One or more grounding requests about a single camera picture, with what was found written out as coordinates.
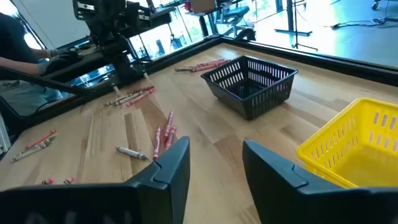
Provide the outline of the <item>blue office chair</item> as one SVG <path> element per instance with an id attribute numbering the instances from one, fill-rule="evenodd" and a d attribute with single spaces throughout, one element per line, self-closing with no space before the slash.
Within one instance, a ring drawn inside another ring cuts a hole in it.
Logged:
<path id="1" fill-rule="evenodd" d="M 229 25 L 230 28 L 223 33 L 223 35 L 233 34 L 237 36 L 239 30 L 246 29 L 245 26 L 238 24 L 244 19 L 244 16 L 249 12 L 248 6 L 235 7 L 231 9 L 230 6 L 224 5 L 216 12 L 215 24 Z"/>

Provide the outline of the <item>yellow plastic basket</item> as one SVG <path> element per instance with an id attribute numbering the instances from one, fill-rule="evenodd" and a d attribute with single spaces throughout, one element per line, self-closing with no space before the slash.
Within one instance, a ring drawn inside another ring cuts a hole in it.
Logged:
<path id="1" fill-rule="evenodd" d="M 301 144 L 297 157 L 340 187 L 398 187 L 398 105 L 354 100 Z"/>

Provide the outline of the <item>cardboard box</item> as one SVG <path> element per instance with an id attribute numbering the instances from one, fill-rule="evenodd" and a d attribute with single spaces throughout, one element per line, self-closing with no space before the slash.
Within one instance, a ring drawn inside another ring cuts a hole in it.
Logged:
<path id="1" fill-rule="evenodd" d="M 216 8 L 216 0 L 189 0 L 192 12 L 207 12 Z"/>

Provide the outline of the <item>person's leg in jeans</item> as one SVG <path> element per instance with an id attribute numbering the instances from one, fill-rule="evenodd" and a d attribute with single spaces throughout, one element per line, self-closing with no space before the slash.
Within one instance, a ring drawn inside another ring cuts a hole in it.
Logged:
<path id="1" fill-rule="evenodd" d="M 24 39 L 25 30 L 16 18 L 0 12 L 0 68 L 10 68 L 22 73 L 41 76 L 49 62 L 65 52 L 64 49 L 33 49 Z M 59 90 L 23 80 L 0 80 L 0 96 L 20 116 L 35 113 L 41 106 L 63 98 Z"/>

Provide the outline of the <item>black plastic basket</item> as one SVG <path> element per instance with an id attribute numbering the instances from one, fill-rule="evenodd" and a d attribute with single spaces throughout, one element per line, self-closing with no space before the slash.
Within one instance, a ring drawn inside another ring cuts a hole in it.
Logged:
<path id="1" fill-rule="evenodd" d="M 298 70 L 247 55 L 201 75 L 222 103 L 253 120 L 290 97 Z"/>

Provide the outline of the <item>black floor stand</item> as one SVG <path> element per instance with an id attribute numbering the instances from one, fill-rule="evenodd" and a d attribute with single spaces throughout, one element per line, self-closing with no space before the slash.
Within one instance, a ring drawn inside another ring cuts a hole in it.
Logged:
<path id="1" fill-rule="evenodd" d="M 305 0 L 287 0 L 287 29 L 274 29 L 275 32 L 281 33 L 281 34 L 288 34 L 288 35 L 293 35 L 293 40 L 292 40 L 292 48 L 293 49 L 299 49 L 300 47 L 314 50 L 318 52 L 318 49 L 315 47 L 311 47 L 308 45 L 303 45 L 299 43 L 299 36 L 302 37 L 310 37 L 311 34 L 313 33 L 312 31 L 299 31 L 297 25 L 298 25 L 298 19 L 297 19 L 297 3 L 301 4 L 303 2 L 303 5 L 306 6 Z"/>

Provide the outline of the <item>black table clamp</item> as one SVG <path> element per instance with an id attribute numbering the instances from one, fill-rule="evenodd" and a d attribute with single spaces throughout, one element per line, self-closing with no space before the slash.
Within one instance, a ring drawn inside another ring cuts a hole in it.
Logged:
<path id="1" fill-rule="evenodd" d="M 249 40 L 249 41 L 255 41 L 256 40 L 256 34 L 253 29 L 250 28 L 245 28 L 243 29 L 235 38 L 235 40 Z"/>

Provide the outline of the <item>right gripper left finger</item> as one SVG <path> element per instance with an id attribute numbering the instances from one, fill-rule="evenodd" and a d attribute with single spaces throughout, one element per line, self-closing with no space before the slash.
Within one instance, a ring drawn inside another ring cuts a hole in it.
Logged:
<path id="1" fill-rule="evenodd" d="M 184 136 L 125 182 L 0 192 L 0 224 L 183 224 L 189 183 Z"/>

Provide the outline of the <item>brown crayons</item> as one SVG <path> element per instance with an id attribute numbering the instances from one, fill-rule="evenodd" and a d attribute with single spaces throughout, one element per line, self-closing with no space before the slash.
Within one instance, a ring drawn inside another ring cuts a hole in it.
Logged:
<path id="1" fill-rule="evenodd" d="M 174 112 L 171 111 L 169 113 L 169 117 L 168 117 L 168 120 L 167 120 L 167 125 L 165 127 L 165 133 L 164 133 L 164 137 L 163 137 L 164 142 L 167 142 L 167 140 L 169 138 L 169 133 L 170 133 L 170 130 L 171 130 L 171 127 L 172 127 L 173 118 L 174 118 Z"/>

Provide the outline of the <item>black metal table frame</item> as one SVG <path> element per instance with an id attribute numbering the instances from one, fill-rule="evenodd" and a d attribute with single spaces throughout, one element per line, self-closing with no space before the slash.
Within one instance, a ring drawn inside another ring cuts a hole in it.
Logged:
<path id="1" fill-rule="evenodd" d="M 71 98 L 67 98 L 64 101 L 49 106 L 48 108 L 29 116 L 18 115 L 17 112 L 2 97 L 0 97 L 0 113 L 3 115 L 3 118 L 11 131 L 21 133 L 27 128 L 40 124 L 48 119 L 70 111 L 77 106 L 112 92 L 113 89 L 111 85 L 106 83 L 102 83 L 98 87 L 91 88 L 80 88 L 77 86 L 67 85 L 68 81 L 85 73 L 108 64 L 113 64 L 119 69 L 118 75 L 120 82 L 118 85 L 122 87 L 141 79 L 143 70 L 148 74 L 158 72 L 163 68 L 174 65 L 219 44 L 230 44 L 243 49 L 269 54 L 307 65 L 314 65 L 316 67 L 325 68 L 327 70 L 344 73 L 366 80 L 398 86 L 398 68 L 384 67 L 373 63 L 332 57 L 318 53 L 302 52 L 294 49 L 260 44 L 254 41 L 222 37 L 220 35 L 212 35 L 202 41 L 189 45 L 181 50 L 144 65 L 137 62 L 124 62 L 117 55 L 109 57 L 102 51 L 99 51 L 83 57 L 82 60 L 77 63 L 43 77 L 35 77 L 33 75 L 13 71 L 8 68 L 0 68 L 0 80 L 24 80 L 41 86 L 69 92 L 73 95 Z"/>

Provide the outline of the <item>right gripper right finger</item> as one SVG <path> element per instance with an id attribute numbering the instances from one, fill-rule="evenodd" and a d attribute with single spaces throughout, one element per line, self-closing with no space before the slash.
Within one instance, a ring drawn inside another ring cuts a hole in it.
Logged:
<path id="1" fill-rule="evenodd" d="M 243 164 L 262 224 L 398 224 L 398 188 L 344 189 L 252 140 Z"/>

